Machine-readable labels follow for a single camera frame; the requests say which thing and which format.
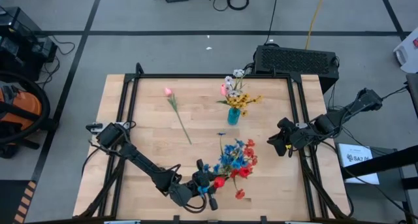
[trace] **wooden tabletop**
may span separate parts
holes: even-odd
[[[303,87],[311,118],[326,112],[317,76],[303,76]],[[170,198],[156,190],[151,179],[139,168],[126,162],[122,182],[118,219],[172,220],[180,215],[181,220],[224,220],[257,221],[266,216],[269,221],[309,220],[302,171],[297,152],[292,158],[278,157],[274,147],[266,143],[268,137],[278,133],[277,123],[287,117],[293,120],[286,80],[245,79],[244,91],[251,96],[264,95],[260,104],[248,106],[249,114],[241,117],[238,125],[227,123],[229,107],[216,103],[222,100],[219,87],[223,79],[167,79],[144,78],[138,85],[137,100],[133,120],[137,126],[131,130],[131,142],[138,150],[160,167],[169,168],[182,164],[178,173],[182,182],[191,179],[197,170],[196,160],[215,165],[220,155],[218,132],[226,133],[223,144],[254,139],[258,164],[247,180],[237,179],[237,186],[243,188],[246,196],[235,199],[232,181],[218,189],[216,199],[219,209],[209,207],[201,214],[191,214],[174,204]],[[108,75],[97,114],[97,121],[104,124],[116,119],[120,101],[123,75]],[[190,145],[176,114],[164,96],[163,89],[171,88],[178,101],[178,110],[193,145]],[[125,105],[126,119],[131,86]],[[297,97],[298,113],[302,112]],[[348,214],[349,206],[342,180],[338,159],[326,146],[317,151],[323,187],[333,201]],[[108,156],[102,152],[94,155],[86,165],[80,184],[74,215],[83,212],[102,188]],[[320,216],[315,198],[316,213]],[[106,214],[110,213],[110,203],[114,192],[108,194]],[[195,206],[201,205],[200,198],[192,199]]]

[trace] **pink tulip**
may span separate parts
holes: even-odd
[[[172,91],[171,91],[171,89],[169,89],[169,88],[165,88],[165,89],[164,89],[164,93],[165,93],[165,95],[166,95],[167,97],[170,97],[170,96],[172,95]]]
[[[221,95],[226,96],[227,95],[227,89],[225,88],[225,84],[221,85]]]

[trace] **glass vase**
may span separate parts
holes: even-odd
[[[241,110],[231,107],[228,112],[228,123],[229,125],[236,125],[240,119]]]

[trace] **floor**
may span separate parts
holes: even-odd
[[[303,48],[317,2],[278,0],[270,40]],[[242,68],[266,39],[273,4],[274,0],[250,0],[245,10],[218,12],[210,0],[0,0],[3,7],[21,7],[61,42],[76,44],[71,54],[58,54],[61,68],[46,85],[51,117],[60,120],[59,129],[55,135],[34,136],[45,141],[42,149],[22,148],[13,159],[0,160],[0,179],[39,180],[26,221],[72,216],[88,151],[84,127],[96,118],[106,75],[133,72],[136,62],[146,73],[225,73]],[[217,0],[215,6],[225,6],[225,0]],[[416,0],[323,1],[310,49],[336,52],[340,58],[335,104],[351,102],[365,87],[385,95],[402,86],[405,73],[393,49],[418,26],[416,17]],[[64,52],[70,48],[60,46]],[[388,98],[377,112],[353,118],[347,128],[369,146],[404,149],[418,142],[418,119],[406,93]],[[336,141],[354,142],[346,135]],[[404,173],[416,176],[414,167],[404,168]],[[387,201],[352,198],[357,219],[394,223],[404,218]],[[418,192],[410,192],[410,198],[418,213]]]

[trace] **red poppy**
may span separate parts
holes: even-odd
[[[246,146],[255,146],[253,139],[248,139]]]
[[[247,155],[248,157],[253,157],[254,156],[253,148],[245,148],[244,149],[244,155]]]
[[[253,161],[251,162],[251,164],[254,166],[257,163],[258,163],[257,156],[254,156]]]
[[[239,175],[243,178],[247,178],[253,172],[251,167],[242,167],[240,168]]]
[[[242,199],[242,198],[244,198],[245,195],[246,195],[246,193],[244,192],[244,190],[240,189],[239,191],[236,192],[235,198]]]
[[[235,178],[235,176],[236,176],[238,173],[239,173],[239,171],[238,171],[238,170],[236,170],[236,169],[234,169],[234,170],[231,172],[230,177],[231,177],[231,178]]]
[[[214,187],[220,188],[223,187],[223,185],[225,185],[225,179],[222,177],[216,177]]]

